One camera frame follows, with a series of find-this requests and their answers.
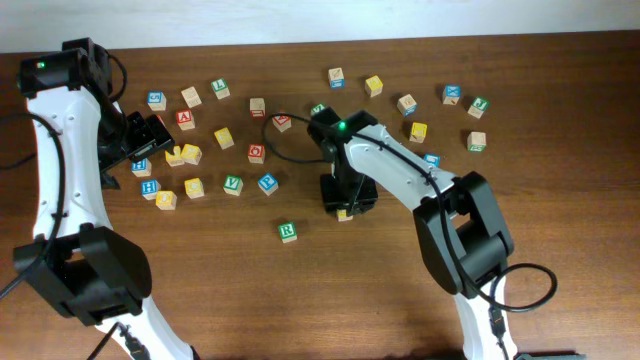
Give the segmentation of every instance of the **toy block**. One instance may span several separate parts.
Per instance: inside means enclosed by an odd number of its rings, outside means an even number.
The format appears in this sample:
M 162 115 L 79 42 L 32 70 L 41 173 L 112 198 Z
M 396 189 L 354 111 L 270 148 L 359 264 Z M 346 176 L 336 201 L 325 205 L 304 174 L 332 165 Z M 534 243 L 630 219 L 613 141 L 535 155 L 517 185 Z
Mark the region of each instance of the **toy block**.
M 411 136 L 409 137 L 409 140 L 422 143 L 425 136 L 427 136 L 427 124 L 413 123 L 411 126 Z
M 447 85 L 442 92 L 442 103 L 445 105 L 455 105 L 460 101 L 460 86 Z
M 153 111 L 165 111 L 167 109 L 167 98 L 162 91 L 149 91 L 147 104 Z
M 242 191 L 243 185 L 244 183 L 242 182 L 242 179 L 240 179 L 239 177 L 233 176 L 233 175 L 227 175 L 227 178 L 224 181 L 224 186 L 222 187 L 222 189 L 227 194 L 240 196 L 240 192 Z
M 190 199 L 196 199 L 204 196 L 204 186 L 199 178 L 184 181 L 184 190 Z
M 258 180 L 258 186 L 262 191 L 264 191 L 267 196 L 273 194 L 274 191 L 278 190 L 278 181 L 273 175 L 267 173 L 265 176 Z
M 346 209 L 338 210 L 338 221 L 339 222 L 349 221 L 349 220 L 353 220 L 353 215 L 347 216 L 347 210 Z
M 409 116 L 413 114 L 418 108 L 418 103 L 413 100 L 413 96 L 405 95 L 398 100 L 398 110 L 404 116 Z
M 382 81 L 378 75 L 373 76 L 365 80 L 364 89 L 367 91 L 370 97 L 380 95 L 382 93 Z
M 196 128 L 196 119 L 193 117 L 193 113 L 191 113 L 191 110 L 178 111 L 176 113 L 176 122 L 182 130 L 190 130 Z
M 254 118 L 262 118 L 265 116 L 266 106 L 264 104 L 264 99 L 262 98 L 253 98 L 249 100 L 249 111 L 251 112 L 251 116 Z
M 474 131 L 467 137 L 467 149 L 473 152 L 481 152 L 487 147 L 487 134 Z
M 233 138 L 231 137 L 229 129 L 220 129 L 213 134 L 216 136 L 216 139 L 218 139 L 218 143 L 220 143 L 222 150 L 233 146 Z
M 249 145 L 249 162 L 254 164 L 264 164 L 266 151 L 264 145 Z
M 184 165 L 184 160 L 182 160 L 182 154 L 180 153 L 180 146 L 173 147 L 173 155 L 168 151 L 165 151 L 164 156 L 167 159 L 169 166 Z
M 137 177 L 151 176 L 151 161 L 142 159 L 137 163 L 131 163 L 131 172 Z
M 427 164 L 433 165 L 435 167 L 440 166 L 440 156 L 438 155 L 426 154 L 424 156 L 424 161 L 426 161 Z
M 344 87 L 342 68 L 329 69 L 329 86 L 331 86 L 332 89 Z
M 319 113 L 320 111 L 326 109 L 327 107 L 324 104 L 318 104 L 311 109 L 311 116 Z
M 200 158 L 202 158 L 202 151 L 195 145 L 185 144 L 182 148 L 182 153 L 180 153 L 180 157 L 182 161 L 187 164 L 198 165 Z
M 480 119 L 482 114 L 484 114 L 484 112 L 487 111 L 488 108 L 489 102 L 483 98 L 478 97 L 473 101 L 473 104 L 471 104 L 468 112 L 469 115 Z
M 291 118 L 284 115 L 274 116 L 273 125 L 275 125 L 280 132 L 284 132 L 291 127 Z
M 218 100 L 224 99 L 227 96 L 231 95 L 229 92 L 229 86 L 224 79 L 218 79 L 211 83 L 211 87 L 213 88 L 213 92 L 216 94 Z
M 158 191 L 156 194 L 156 206 L 161 210 L 175 210 L 178 197 L 173 191 Z
M 161 186 L 158 180 L 148 180 L 142 182 L 142 196 L 147 200 L 155 200 Z
M 184 98 L 184 101 L 187 102 L 187 106 L 189 106 L 189 109 L 202 104 L 200 96 L 198 96 L 198 92 L 193 86 L 188 89 L 182 90 L 182 97 Z
M 285 244 L 298 240 L 298 233 L 296 233 L 296 227 L 293 223 L 286 223 L 278 226 L 278 232 L 280 233 L 280 239 L 282 239 L 282 242 Z

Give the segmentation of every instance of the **cable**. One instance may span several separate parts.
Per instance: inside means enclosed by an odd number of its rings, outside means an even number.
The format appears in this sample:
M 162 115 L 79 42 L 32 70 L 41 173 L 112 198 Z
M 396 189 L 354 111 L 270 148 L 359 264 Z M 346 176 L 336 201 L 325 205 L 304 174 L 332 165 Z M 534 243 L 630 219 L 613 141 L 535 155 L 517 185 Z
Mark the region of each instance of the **cable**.
M 62 152 L 62 143 L 58 138 L 59 134 L 53 128 L 53 126 L 51 126 L 45 119 L 43 119 L 39 115 L 31 114 L 31 113 L 18 113 L 18 114 L 7 115 L 0 118 L 0 123 L 15 120 L 18 118 L 27 118 L 27 119 L 32 119 L 34 121 L 37 121 L 42 126 L 44 126 L 45 129 L 47 129 L 47 131 L 49 132 L 49 135 L 51 136 L 51 139 L 53 140 L 53 143 L 56 147 L 56 152 L 58 153 L 58 167 L 59 167 L 58 168 L 58 173 L 59 173 L 58 204 L 56 206 L 56 213 L 53 214 L 54 222 L 53 222 L 53 227 L 51 228 L 51 234 L 47 239 L 48 241 L 44 249 L 42 249 L 42 252 L 38 254 L 38 256 L 33 260 L 31 264 L 29 264 L 29 266 L 27 266 L 26 269 L 24 269 L 23 272 L 18 274 L 18 276 L 16 276 L 16 278 L 13 279 L 13 281 L 11 281 L 7 286 L 5 286 L 2 289 L 2 291 L 0 291 L 0 300 L 4 299 L 16 286 L 18 286 L 24 279 L 26 279 L 27 276 L 29 276 L 35 270 L 35 268 L 38 267 L 40 263 L 42 263 L 42 261 L 47 257 L 47 255 L 49 254 L 49 251 L 51 250 L 51 247 L 53 246 L 56 236 L 58 236 L 58 230 L 60 230 L 60 225 L 62 223 L 62 217 L 64 212 L 64 189 L 65 189 L 66 179 L 65 179 L 64 153 Z
M 87 360 L 94 360 L 98 356 L 98 354 L 100 354 L 100 351 L 102 351 L 102 348 L 104 348 L 104 346 L 107 345 L 107 342 L 109 342 L 109 339 L 111 339 L 111 337 L 113 336 L 113 333 L 116 331 L 116 329 L 119 326 L 120 326 L 120 323 L 116 321 L 116 323 L 113 324 L 111 329 L 109 329 L 109 331 L 104 335 L 104 337 L 102 337 L 102 340 L 100 340 L 100 342 L 98 343 L 98 346 L 96 346 L 96 348 L 93 349 L 93 351 L 91 352 L 91 355 L 89 355 Z
M 122 65 L 122 63 L 120 62 L 120 60 L 118 60 L 117 57 L 109 54 L 109 59 L 113 59 L 113 61 L 116 62 L 116 64 L 118 64 L 118 67 L 120 68 L 120 71 L 122 71 L 122 87 L 120 88 L 120 91 L 118 91 L 117 94 L 109 97 L 109 101 L 111 101 L 112 103 L 120 100 L 120 98 L 122 97 L 122 95 L 124 95 L 124 91 L 127 89 L 127 69 L 125 69 L 124 65 Z
M 456 268 L 456 270 L 458 271 L 460 277 L 462 278 L 462 280 L 464 281 L 465 285 L 468 286 L 474 293 L 476 293 L 478 296 L 480 296 L 480 298 L 482 298 L 484 301 L 486 301 L 487 303 L 489 303 L 490 307 L 489 307 L 489 312 L 490 312 L 490 320 L 491 320 L 491 329 L 494 332 L 494 335 L 496 336 L 497 340 L 498 340 L 498 346 L 500 346 L 500 348 L 503 351 L 503 354 L 505 356 L 505 359 L 508 359 L 508 354 L 506 351 L 506 347 L 504 345 L 504 342 L 502 341 L 502 335 L 504 335 L 504 333 L 506 332 L 506 328 L 504 326 L 504 319 L 502 318 L 502 313 L 500 311 L 497 311 L 497 309 L 500 310 L 504 310 L 507 312 L 513 312 L 513 313 L 522 313 L 522 312 L 527 312 L 527 311 L 531 311 L 534 309 L 537 309 L 538 307 L 546 304 L 549 300 L 551 300 L 551 298 L 553 298 L 553 296 L 555 295 L 557 289 L 558 289 L 558 279 L 556 277 L 556 275 L 553 273 L 553 271 L 551 271 L 550 269 L 542 266 L 542 265 L 538 265 L 538 264 L 531 264 L 531 263 L 522 263 L 522 264 L 516 264 L 516 265 L 511 265 L 509 267 L 507 267 L 506 269 L 504 269 L 503 271 L 501 271 L 500 273 L 496 274 L 496 278 L 493 280 L 493 283 L 491 285 L 491 289 L 490 289 L 490 294 L 487 295 L 485 293 L 482 292 L 482 290 L 478 287 L 478 285 L 476 285 L 475 281 L 471 278 L 471 276 L 466 272 L 466 270 L 464 269 L 464 267 L 462 266 L 462 263 L 460 262 L 460 259 L 458 259 L 457 256 L 454 256 L 455 251 L 453 249 L 453 243 L 451 242 L 451 238 L 449 236 L 449 230 L 448 230 L 448 225 L 447 225 L 447 214 L 446 214 L 446 209 L 445 209 L 445 205 L 444 205 L 444 197 L 442 196 L 442 193 L 440 192 L 440 188 L 438 187 L 438 184 L 436 183 L 436 181 L 433 179 L 433 177 L 431 176 L 431 173 L 427 173 L 422 167 L 420 167 L 419 165 L 415 164 L 413 161 L 409 160 L 406 156 L 404 156 L 403 154 L 399 153 L 398 151 L 396 151 L 395 149 L 391 148 L 390 146 L 386 145 L 384 142 L 371 138 L 369 136 L 366 135 L 362 135 L 356 132 L 352 132 L 352 131 L 348 131 L 348 130 L 337 130 L 336 128 L 332 127 L 332 126 L 328 126 L 325 124 L 321 124 L 318 122 L 315 122 L 313 120 L 309 120 L 309 119 L 305 119 L 302 118 L 300 116 L 297 115 L 291 115 L 291 114 L 284 114 L 284 113 L 276 113 L 276 114 L 272 114 L 270 115 L 267 120 L 265 121 L 265 124 L 263 124 L 263 138 L 264 138 L 264 127 L 266 126 L 266 122 L 268 121 L 268 119 L 272 118 L 273 116 L 278 116 L 278 115 L 286 115 L 289 116 L 293 119 L 299 120 L 299 121 L 303 121 L 308 123 L 310 126 L 314 126 L 316 128 L 322 129 L 322 130 L 328 130 L 328 131 L 332 131 L 333 133 L 335 133 L 338 136 L 342 136 L 342 137 L 348 137 L 348 136 L 353 136 L 353 137 L 357 137 L 357 138 L 361 138 L 363 140 L 369 141 L 375 145 L 377 145 L 380 149 L 385 149 L 389 152 L 391 152 L 393 155 L 395 155 L 396 157 L 398 157 L 400 160 L 404 161 L 405 163 L 407 163 L 409 166 L 411 166 L 412 168 L 414 168 L 418 173 L 420 173 L 420 175 L 422 175 L 422 177 L 424 177 L 426 179 L 426 181 L 429 183 L 429 185 L 431 185 L 433 187 L 434 192 L 436 193 L 436 199 L 438 201 L 438 208 L 440 210 L 440 223 L 442 226 L 442 233 L 444 235 L 444 240 L 447 246 L 447 251 L 449 252 L 451 259 L 453 260 L 454 266 Z M 277 156 L 282 157 L 279 153 L 274 152 Z M 507 274 L 518 270 L 518 269 L 524 269 L 524 268 L 529 268 L 529 269 L 536 269 L 536 270 L 540 270 L 544 273 L 546 273 L 550 280 L 551 280 L 551 286 L 549 287 L 549 291 L 539 300 L 528 304 L 528 305 L 524 305 L 524 306 L 509 306 L 506 304 L 502 304 L 499 303 L 498 301 L 495 300 L 495 296 L 496 296 L 496 289 L 498 286 L 498 283 L 502 280 L 502 278 L 504 278 Z
M 269 141 L 269 139 L 267 139 L 267 123 L 269 122 L 269 119 L 271 119 L 271 118 L 273 118 L 275 116 L 288 116 L 290 118 L 293 118 L 293 119 L 296 119 L 296 120 L 299 120 L 299 121 L 311 123 L 311 120 L 308 120 L 308 119 L 305 119 L 303 117 L 300 117 L 300 116 L 297 116 L 297 115 L 293 115 L 293 114 L 275 113 L 275 114 L 269 115 L 267 117 L 267 119 L 265 119 L 265 121 L 262 123 L 262 141 L 264 141 L 265 145 L 267 145 L 269 150 L 271 150 L 279 158 L 281 158 L 283 160 L 290 161 L 292 163 L 296 163 L 296 164 L 317 164 L 317 163 L 326 163 L 326 162 L 328 162 L 325 159 L 313 159 L 313 160 L 295 159 L 295 158 L 290 158 L 288 156 L 284 156 L 281 153 L 279 153 L 276 150 L 276 147 L 271 143 L 271 141 Z
M 33 160 L 35 158 L 36 158 L 36 153 L 31 153 L 31 154 L 25 156 L 23 159 L 18 160 L 18 161 L 14 162 L 11 165 L 6 165 L 6 166 L 5 165 L 0 165 L 0 171 L 7 171 L 7 170 L 13 170 L 13 169 L 19 168 L 20 166 L 28 163 L 29 161 L 31 161 L 31 160 Z

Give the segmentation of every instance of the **white wall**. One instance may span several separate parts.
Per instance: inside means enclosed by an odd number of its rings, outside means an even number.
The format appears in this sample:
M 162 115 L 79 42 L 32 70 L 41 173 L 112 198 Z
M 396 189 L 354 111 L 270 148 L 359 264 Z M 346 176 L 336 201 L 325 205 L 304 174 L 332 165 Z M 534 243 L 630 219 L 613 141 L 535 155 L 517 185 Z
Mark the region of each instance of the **white wall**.
M 640 29 L 640 0 L 0 0 L 0 52 Z

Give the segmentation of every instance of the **cube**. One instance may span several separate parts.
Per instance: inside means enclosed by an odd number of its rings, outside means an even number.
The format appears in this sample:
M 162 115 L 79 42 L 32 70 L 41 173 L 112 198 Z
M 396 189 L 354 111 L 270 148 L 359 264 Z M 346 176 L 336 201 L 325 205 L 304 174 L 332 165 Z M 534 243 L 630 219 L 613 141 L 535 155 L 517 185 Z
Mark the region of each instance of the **cube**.
M 427 136 L 427 124 L 413 123 L 411 126 L 411 136 L 409 137 L 409 140 L 422 143 L 425 136 Z
M 161 186 L 158 180 L 147 180 L 142 182 L 142 196 L 147 200 L 155 200 Z
M 298 240 L 296 227 L 291 222 L 278 226 L 278 233 L 280 233 L 280 239 L 282 239 L 282 242 L 285 244 L 294 240 Z
M 266 151 L 264 145 L 249 145 L 249 162 L 253 164 L 264 164 Z
M 338 210 L 337 213 L 338 213 L 338 221 L 339 222 L 353 220 L 353 215 L 347 216 L 347 210 L 346 209 L 340 209 L 340 210 Z
M 285 115 L 274 116 L 273 125 L 275 125 L 276 129 L 280 130 L 280 132 L 284 132 L 291 127 L 291 118 Z
M 167 109 L 167 98 L 162 91 L 149 91 L 147 104 L 153 111 L 165 111 Z
M 489 108 L 489 102 L 481 97 L 477 97 L 469 108 L 469 115 L 480 119 L 482 114 Z
M 185 144 L 182 148 L 182 153 L 180 153 L 180 157 L 182 161 L 187 164 L 198 165 L 200 158 L 202 158 L 202 151 L 195 145 Z
M 264 99 L 262 98 L 253 98 L 249 100 L 249 112 L 251 112 L 251 116 L 254 118 L 262 118 L 265 116 L 266 106 L 264 104 Z
M 311 109 L 311 116 L 319 113 L 320 111 L 326 109 L 327 107 L 324 104 L 318 104 Z
M 151 161 L 142 159 L 136 163 L 131 163 L 131 172 L 137 177 L 151 176 Z
M 218 143 L 220 143 L 222 150 L 233 146 L 233 138 L 231 137 L 229 129 L 223 128 L 213 134 L 216 136 L 216 139 L 218 139 Z
M 218 100 L 224 99 L 227 96 L 231 95 L 229 92 L 229 86 L 227 86 L 227 82 L 224 79 L 218 79 L 211 83 L 211 87 L 213 88 L 213 92 L 216 94 Z
M 188 89 L 182 90 L 182 97 L 184 98 L 184 101 L 187 102 L 187 106 L 189 106 L 189 109 L 202 104 L 200 96 L 198 96 L 198 92 L 193 86 Z
M 222 187 L 222 189 L 227 194 L 240 196 L 240 192 L 242 191 L 243 185 L 244 183 L 242 182 L 242 179 L 240 179 L 239 177 L 233 176 L 233 175 L 227 175 L 227 179 L 224 181 L 224 186 Z
M 329 69 L 329 86 L 331 86 L 332 89 L 344 87 L 342 68 Z
M 460 86 L 447 85 L 442 92 L 442 103 L 445 105 L 455 105 L 460 101 Z
M 367 91 L 370 97 L 380 95 L 382 93 L 382 81 L 378 75 L 373 76 L 365 80 L 364 89 Z
M 180 146 L 176 145 L 173 147 L 173 155 L 165 151 L 164 156 L 171 167 L 184 165 L 184 160 L 182 160 L 182 154 L 180 153 Z
M 204 196 L 204 186 L 199 178 L 185 180 L 184 190 L 190 199 L 196 199 Z
M 278 190 L 278 181 L 273 175 L 267 173 L 265 176 L 258 180 L 258 186 L 262 191 L 264 191 L 267 196 L 273 194 L 274 191 Z
M 424 156 L 424 161 L 426 161 L 427 164 L 433 165 L 435 167 L 440 166 L 440 156 L 438 155 L 426 154 Z
M 158 191 L 156 194 L 156 206 L 161 210 L 175 210 L 178 197 L 173 191 Z
M 472 152 L 481 152 L 487 147 L 487 135 L 474 131 L 467 137 L 467 149 Z
M 398 100 L 398 110 L 404 116 L 409 116 L 413 114 L 418 108 L 418 103 L 413 100 L 411 95 L 405 95 Z
M 196 119 L 193 117 L 191 110 L 178 111 L 176 113 L 176 122 L 182 130 L 190 130 L 196 128 Z

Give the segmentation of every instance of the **wooden tabletop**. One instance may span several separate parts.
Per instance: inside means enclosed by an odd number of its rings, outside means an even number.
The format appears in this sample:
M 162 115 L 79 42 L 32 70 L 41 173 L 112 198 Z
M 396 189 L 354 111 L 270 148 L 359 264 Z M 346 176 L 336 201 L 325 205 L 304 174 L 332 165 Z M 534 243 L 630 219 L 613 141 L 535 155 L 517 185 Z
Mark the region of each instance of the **wooden tabletop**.
M 326 44 L 166 48 L 113 51 L 127 67 L 125 112 L 152 112 L 146 93 L 168 98 L 159 112 L 177 143 L 202 149 L 199 165 L 171 168 L 153 155 L 153 178 L 178 195 L 161 211 L 140 195 L 127 164 L 112 174 L 121 191 L 104 191 L 113 228 L 141 246 L 151 264 L 153 297 L 175 332 L 204 359 L 347 359 L 429 355 L 460 350 L 462 331 L 452 297 L 425 269 L 411 213 L 384 189 L 375 209 L 338 223 L 323 211 L 319 176 L 326 164 L 296 165 L 267 153 L 247 160 L 261 141 L 249 98 L 268 112 L 307 116 L 317 103 L 341 116 L 366 109 L 418 154 L 441 167 L 482 174 L 491 184 L 515 241 L 510 263 L 553 269 L 557 296 L 541 309 L 510 315 L 524 352 L 577 350 L 590 359 L 640 353 L 640 32 L 492 36 Z M 0 56 L 0 114 L 24 110 L 15 88 L 19 60 Z M 327 70 L 342 67 L 346 88 L 332 91 Z M 378 75 L 381 95 L 368 98 L 364 79 Z M 120 75 L 115 76 L 115 87 Z M 224 77 L 231 97 L 217 100 L 210 82 Z M 463 104 L 444 106 L 447 83 L 460 84 Z M 181 131 L 180 91 L 195 86 L 196 129 Z M 408 141 L 396 109 L 411 94 L 407 118 L 429 126 L 423 144 Z M 491 102 L 480 120 L 469 99 Z M 221 150 L 213 132 L 228 127 L 235 145 Z M 316 158 L 319 151 L 294 123 L 278 148 Z M 471 130 L 487 134 L 483 153 L 465 148 Z M 34 151 L 29 122 L 3 125 L 0 161 Z M 257 186 L 266 172 L 280 188 Z M 222 190 L 240 176 L 240 197 Z M 186 179 L 199 177 L 205 197 L 190 200 Z M 0 175 L 0 282 L 15 276 L 12 248 L 31 241 L 37 164 Z M 283 244 L 277 226 L 293 221 L 298 240 Z M 510 275 L 507 299 L 524 304 L 548 286 L 543 275 Z M 28 285 L 0 303 L 0 358 L 85 359 L 102 335 L 60 317 Z M 111 342 L 101 359 L 124 359 Z

